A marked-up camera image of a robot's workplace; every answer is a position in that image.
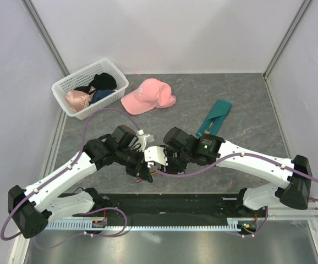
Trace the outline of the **teal satin napkin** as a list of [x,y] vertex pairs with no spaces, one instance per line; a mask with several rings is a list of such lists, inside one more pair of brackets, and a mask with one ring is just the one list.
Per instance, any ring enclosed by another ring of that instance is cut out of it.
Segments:
[[225,100],[218,100],[204,119],[201,127],[196,133],[196,136],[198,138],[202,137],[204,135],[204,131],[209,127],[211,122],[213,122],[213,125],[210,129],[210,135],[217,135],[231,107],[232,104],[230,102]]

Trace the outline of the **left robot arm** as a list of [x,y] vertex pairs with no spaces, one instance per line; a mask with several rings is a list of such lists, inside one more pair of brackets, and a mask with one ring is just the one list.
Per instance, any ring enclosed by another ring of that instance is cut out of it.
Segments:
[[112,134],[88,141],[66,164],[44,179],[8,191],[8,213],[25,238],[40,234],[49,223],[77,214],[99,216],[104,204],[94,190],[77,195],[61,195],[72,185],[113,163],[125,167],[126,173],[151,183],[152,175],[144,159],[144,150],[153,135],[134,132],[125,125]]

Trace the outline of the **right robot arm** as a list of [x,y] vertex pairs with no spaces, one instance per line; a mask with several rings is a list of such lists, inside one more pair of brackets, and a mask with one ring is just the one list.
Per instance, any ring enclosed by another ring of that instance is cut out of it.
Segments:
[[311,180],[309,160],[301,155],[279,158],[239,147],[221,137],[205,134],[199,138],[177,127],[163,139],[168,165],[164,171],[178,174],[188,163],[206,166],[216,164],[251,174],[268,183],[257,188],[244,188],[235,202],[236,213],[248,216],[264,206],[281,203],[296,210],[308,208]]

